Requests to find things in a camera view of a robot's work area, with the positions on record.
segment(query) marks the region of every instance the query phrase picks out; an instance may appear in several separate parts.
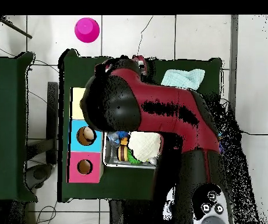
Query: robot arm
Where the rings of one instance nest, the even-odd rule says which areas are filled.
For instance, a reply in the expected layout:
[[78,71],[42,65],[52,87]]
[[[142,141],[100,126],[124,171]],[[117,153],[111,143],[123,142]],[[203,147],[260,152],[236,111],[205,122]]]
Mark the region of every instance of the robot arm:
[[232,224],[218,131],[202,96],[193,90],[143,83],[142,56],[108,60],[95,67],[80,102],[89,126],[99,131],[158,132],[163,149],[156,167],[153,200],[162,214],[176,179],[174,224]]

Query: green table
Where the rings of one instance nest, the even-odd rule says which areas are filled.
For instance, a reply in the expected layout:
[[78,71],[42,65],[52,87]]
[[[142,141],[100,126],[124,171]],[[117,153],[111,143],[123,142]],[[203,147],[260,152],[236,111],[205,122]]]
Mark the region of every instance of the green table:
[[[69,198],[111,198],[130,200],[149,200],[151,198],[151,184],[154,170],[131,169],[104,166],[103,176],[98,184],[67,183],[66,168],[68,155],[68,129],[70,89],[85,88],[87,81],[94,73],[94,67],[104,62],[108,57],[86,58],[79,57],[73,49],[66,50],[59,59],[60,83],[59,98],[59,175],[58,200],[66,201]],[[152,83],[161,84],[166,70],[180,69],[191,71],[204,69],[204,80],[198,92],[206,100],[218,97],[220,94],[221,59],[196,61],[179,59],[175,61],[150,61],[153,69]]]
[[36,201],[24,183],[26,71],[34,54],[0,57],[0,200]]

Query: colored box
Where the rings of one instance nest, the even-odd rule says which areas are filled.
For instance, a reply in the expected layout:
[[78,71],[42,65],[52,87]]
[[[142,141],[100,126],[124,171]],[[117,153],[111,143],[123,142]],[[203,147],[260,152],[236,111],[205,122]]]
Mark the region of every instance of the colored box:
[[85,89],[74,87],[73,89],[73,99],[72,99],[72,119],[74,120],[84,120],[82,110],[80,108],[80,101],[83,97]]
[[[93,168],[89,174],[81,174],[77,165],[81,160],[89,160]],[[69,165],[69,183],[99,183],[103,175],[103,163],[101,153],[95,152],[71,152]]]
[[93,144],[84,146],[77,140],[77,132],[81,127],[86,127],[87,123],[84,120],[72,120],[71,130],[71,147],[70,151],[77,152],[101,152],[102,151],[102,132],[96,131],[97,138]]

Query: light blue towel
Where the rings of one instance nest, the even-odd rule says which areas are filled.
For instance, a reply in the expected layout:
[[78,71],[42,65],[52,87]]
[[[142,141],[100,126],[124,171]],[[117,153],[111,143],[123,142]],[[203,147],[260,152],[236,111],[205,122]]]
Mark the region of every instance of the light blue towel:
[[161,85],[197,90],[204,78],[204,73],[203,69],[194,69],[192,71],[169,69],[166,71]]

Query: magenta cup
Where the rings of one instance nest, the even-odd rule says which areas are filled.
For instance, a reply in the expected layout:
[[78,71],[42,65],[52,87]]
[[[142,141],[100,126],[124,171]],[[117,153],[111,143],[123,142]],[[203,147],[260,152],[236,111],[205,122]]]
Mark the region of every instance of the magenta cup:
[[75,35],[82,42],[94,42],[99,34],[99,25],[92,18],[82,18],[75,25]]

